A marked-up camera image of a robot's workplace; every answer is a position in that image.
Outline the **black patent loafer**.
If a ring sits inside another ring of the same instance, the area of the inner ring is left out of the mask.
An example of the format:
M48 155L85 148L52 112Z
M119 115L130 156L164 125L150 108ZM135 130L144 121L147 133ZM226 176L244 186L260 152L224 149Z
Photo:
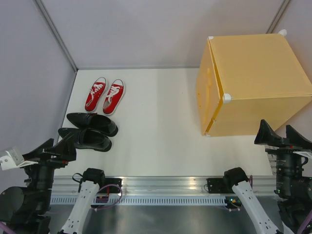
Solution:
M117 125L110 118L97 113L69 113L66 117L79 129L95 129L108 137L114 137L118 133Z
M73 134L76 149L93 149L98 152L107 152L112 147L111 140L102 131L92 128L59 128L58 134L62 138L68 134Z

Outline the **yellow cabinet door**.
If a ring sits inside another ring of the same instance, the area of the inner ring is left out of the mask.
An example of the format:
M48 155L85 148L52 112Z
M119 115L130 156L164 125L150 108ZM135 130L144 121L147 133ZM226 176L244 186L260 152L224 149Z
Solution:
M207 38L196 78L196 98L202 135L209 132L222 105L223 89L215 63L211 40Z

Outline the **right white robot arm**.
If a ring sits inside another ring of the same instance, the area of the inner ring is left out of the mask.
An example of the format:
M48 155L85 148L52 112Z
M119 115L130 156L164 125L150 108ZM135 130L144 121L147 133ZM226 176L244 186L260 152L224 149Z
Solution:
M250 181L240 167L225 171L222 186L235 193L258 234L310 234L312 232L312 178L303 176L303 166L312 158L312 143L291 125L286 137L261 120L255 145L267 145L266 153L276 156L277 202L283 230L272 222L254 195Z

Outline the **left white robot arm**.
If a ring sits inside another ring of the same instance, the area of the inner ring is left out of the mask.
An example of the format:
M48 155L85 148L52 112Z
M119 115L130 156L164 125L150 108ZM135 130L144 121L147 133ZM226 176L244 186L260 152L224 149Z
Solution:
M27 185L45 196L43 199L45 204L41 206L45 212L50 206L55 169L66 167L69 162L75 161L77 158L75 141L72 134L68 134L56 145L51 138L33 151L23 155L26 161L32 162L32 165L24 168L28 175ZM83 172L79 181L77 200L59 233L82 233L84 222L96 194L102 193L105 189L106 180L103 170L88 168Z

